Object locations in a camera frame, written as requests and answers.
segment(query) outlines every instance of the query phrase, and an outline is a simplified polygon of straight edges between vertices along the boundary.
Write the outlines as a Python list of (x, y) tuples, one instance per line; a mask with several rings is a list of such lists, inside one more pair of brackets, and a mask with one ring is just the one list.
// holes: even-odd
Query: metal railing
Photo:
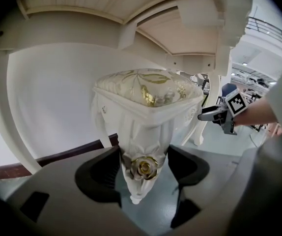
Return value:
[(258, 18), (249, 17), (246, 28), (264, 33), (282, 42), (282, 30)]

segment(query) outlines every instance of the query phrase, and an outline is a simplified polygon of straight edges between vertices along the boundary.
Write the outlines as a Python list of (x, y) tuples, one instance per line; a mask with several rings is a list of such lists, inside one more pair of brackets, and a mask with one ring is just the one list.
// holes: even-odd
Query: glossy gray floor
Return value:
[[(220, 126), (208, 123), (203, 132), (203, 144), (195, 146), (189, 140), (185, 146), (212, 153), (241, 156), (246, 149), (255, 147), (253, 141), (259, 145), (265, 132), (265, 130), (261, 130), (258, 133), (245, 126), (236, 128), (236, 131), (237, 136), (226, 135)], [(178, 145), (180, 140), (180, 136), (175, 137), (172, 143)], [(28, 177), (22, 177), (0, 181), (0, 198), (6, 199), (27, 179)], [(130, 193), (121, 169), (116, 179), (116, 190), (121, 193), (123, 212), (148, 235), (161, 235), (171, 230), (170, 223), (176, 212), (178, 189), (167, 160), (154, 187), (140, 204), (134, 205), (131, 203)]]

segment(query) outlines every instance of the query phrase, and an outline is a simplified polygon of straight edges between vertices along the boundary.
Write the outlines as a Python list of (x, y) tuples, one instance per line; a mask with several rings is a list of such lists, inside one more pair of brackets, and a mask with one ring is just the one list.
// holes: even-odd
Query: curved furniture leg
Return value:
[[(210, 83), (210, 92), (206, 103), (206, 107), (211, 107), (216, 104), (221, 89), (221, 83), (220, 83), (219, 75), (210, 73), (208, 74), (208, 77)], [(206, 121), (200, 121), (192, 137), (194, 140), (194, 144), (197, 146), (203, 143), (202, 132), (206, 126), (206, 123), (207, 123)]]
[(106, 131), (103, 115), (98, 109), (97, 101), (98, 101), (98, 95), (95, 94), (94, 99), (92, 101), (92, 108), (91, 108), (92, 122), (95, 123), (98, 138), (100, 139), (104, 148), (112, 147), (110, 138), (108, 137), (108, 134)]
[(34, 174), (41, 169), (41, 166), (32, 157), (22, 141), (9, 106), (6, 84), (8, 60), (9, 54), (0, 51), (0, 134), (20, 163)]

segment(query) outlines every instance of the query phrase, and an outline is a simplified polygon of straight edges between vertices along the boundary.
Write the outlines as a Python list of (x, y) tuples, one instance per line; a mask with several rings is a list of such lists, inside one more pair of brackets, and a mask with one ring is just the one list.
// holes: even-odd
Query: dark red baseboard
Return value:
[[(111, 135), (110, 140), (113, 146), (118, 145), (117, 134)], [(100, 148), (104, 148), (104, 147), (100, 140), (96, 140), (94, 142), (82, 145), (77, 148), (70, 149), (65, 152), (39, 158), (37, 159), (37, 162), (39, 163), (40, 166), (43, 167), (52, 162), (59, 161), (72, 156), (84, 154)], [(30, 175), (31, 173), (20, 163), (0, 166), (0, 179), (26, 177)]]

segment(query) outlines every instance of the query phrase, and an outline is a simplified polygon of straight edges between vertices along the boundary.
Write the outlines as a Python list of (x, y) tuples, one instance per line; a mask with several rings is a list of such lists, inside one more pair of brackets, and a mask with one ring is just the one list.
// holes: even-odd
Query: upholstered seat cushion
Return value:
[(100, 78), (95, 87), (147, 107), (160, 107), (197, 98), (202, 90), (191, 80), (159, 69), (136, 69)]

